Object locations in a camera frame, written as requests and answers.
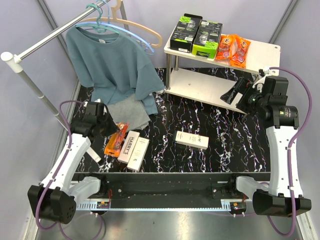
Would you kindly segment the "orange snack packet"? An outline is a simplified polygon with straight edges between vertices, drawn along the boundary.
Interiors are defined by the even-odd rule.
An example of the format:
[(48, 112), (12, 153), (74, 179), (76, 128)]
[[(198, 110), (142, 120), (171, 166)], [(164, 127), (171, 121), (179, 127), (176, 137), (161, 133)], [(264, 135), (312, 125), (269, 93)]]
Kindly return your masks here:
[(247, 57), (249, 47), (251, 45), (251, 41), (243, 37), (240, 37), (238, 35), (235, 37), (235, 41), (236, 41), (236, 51), (233, 54), (232, 58), (230, 59), (230, 65), (232, 67), (245, 69), (246, 57)]
[(222, 35), (217, 49), (215, 60), (229, 60), (232, 57), (232, 50), (236, 41), (235, 34)]
[(104, 154), (112, 157), (118, 157), (121, 152), (122, 143), (125, 139), (129, 123), (119, 122), (116, 124), (118, 130), (111, 135), (107, 145), (104, 148)]

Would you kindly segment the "black green razor box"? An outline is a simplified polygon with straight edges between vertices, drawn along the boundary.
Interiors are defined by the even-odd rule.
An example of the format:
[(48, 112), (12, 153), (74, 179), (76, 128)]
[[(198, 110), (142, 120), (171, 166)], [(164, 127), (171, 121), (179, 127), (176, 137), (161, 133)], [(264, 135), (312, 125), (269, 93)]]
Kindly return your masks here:
[(203, 20), (192, 45), (192, 54), (214, 59), (221, 40), (222, 29), (222, 23)]

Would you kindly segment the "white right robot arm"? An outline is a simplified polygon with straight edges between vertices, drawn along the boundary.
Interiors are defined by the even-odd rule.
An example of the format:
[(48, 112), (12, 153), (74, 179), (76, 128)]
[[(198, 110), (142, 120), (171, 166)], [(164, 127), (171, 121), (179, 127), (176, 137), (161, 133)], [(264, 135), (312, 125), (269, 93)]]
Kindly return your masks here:
[(270, 152), (269, 185), (263, 185), (248, 175), (234, 177), (227, 185), (228, 195), (252, 199), (257, 215), (293, 218), (312, 208), (303, 196), (297, 166), (295, 134), (301, 129), (295, 106), (287, 105), (289, 81), (279, 76), (264, 76), (256, 83), (246, 79), (221, 96), (231, 104), (237, 94), (241, 98), (236, 108), (247, 115), (258, 115), (265, 127)]

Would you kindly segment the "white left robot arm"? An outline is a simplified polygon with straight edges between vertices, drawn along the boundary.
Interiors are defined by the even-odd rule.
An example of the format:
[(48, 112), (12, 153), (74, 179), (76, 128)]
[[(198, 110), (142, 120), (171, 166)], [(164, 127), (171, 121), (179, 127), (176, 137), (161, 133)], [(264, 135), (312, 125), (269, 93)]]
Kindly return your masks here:
[(61, 154), (48, 175), (39, 185), (32, 185), (28, 200), (36, 223), (48, 220), (68, 224), (76, 208), (88, 197), (103, 198), (108, 193), (105, 177), (91, 173), (83, 180), (71, 184), (77, 167), (85, 154), (99, 162), (100, 156), (91, 145), (98, 136), (109, 137), (119, 129), (108, 107), (100, 100), (82, 103), (84, 115), (76, 122), (67, 124), (68, 137)]

